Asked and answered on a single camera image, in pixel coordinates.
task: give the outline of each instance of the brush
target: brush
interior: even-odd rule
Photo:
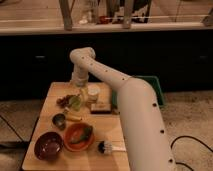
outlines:
[[[113,151],[126,151],[125,147],[117,147],[112,145],[110,141],[101,141],[98,144],[98,151],[103,154],[111,154]]]

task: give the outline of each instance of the brown bowl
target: brown bowl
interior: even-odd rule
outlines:
[[[46,132],[36,141],[34,153],[40,160],[53,160],[63,146],[61,136],[56,132]]]
[[[87,140],[81,141],[79,143],[70,143],[71,139],[79,138],[84,132],[84,128],[90,126],[87,123],[74,123],[69,126],[64,135],[64,145],[69,151],[83,151],[86,150],[94,142],[94,133],[90,135]]]

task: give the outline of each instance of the food item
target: food item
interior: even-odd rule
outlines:
[[[69,121],[74,121],[74,122],[82,121],[82,117],[74,116],[74,115],[70,115],[70,114],[66,115],[66,119],[69,120]]]
[[[62,98],[58,98],[57,101],[56,101],[56,104],[58,106],[60,106],[61,108],[64,108],[69,104],[69,100],[72,96],[74,96],[74,95],[66,95]]]
[[[56,104],[61,108],[73,108],[75,111],[79,111],[81,108],[81,98],[79,95],[66,95],[57,99]]]
[[[110,103],[93,103],[91,104],[90,112],[93,114],[111,113],[111,104]]]
[[[93,132],[93,127],[89,125],[83,129],[83,133],[78,138],[72,137],[69,142],[71,144],[77,144],[82,141],[86,141],[90,138],[92,132]]]
[[[82,98],[82,101],[85,103],[88,100],[88,89],[87,87],[80,88],[80,96]]]
[[[100,93],[100,87],[98,87],[96,84],[91,84],[87,86],[88,89],[88,100],[91,102],[97,102],[98,96]]]
[[[109,24],[111,19],[103,15],[99,17],[99,20],[100,20],[100,24]]]

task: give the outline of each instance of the orange plate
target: orange plate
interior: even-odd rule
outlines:
[[[65,132],[64,145],[70,151],[83,151],[86,150],[94,142],[94,133],[92,132],[90,138],[86,141],[79,142],[77,144],[69,143],[72,138],[79,138],[85,127],[89,126],[87,123],[74,123],[69,126]]]

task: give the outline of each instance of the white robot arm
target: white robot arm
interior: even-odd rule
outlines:
[[[94,60],[92,48],[70,53],[72,80],[78,86],[88,81],[88,72],[117,92],[118,110],[130,169],[175,171],[176,164],[152,86]]]

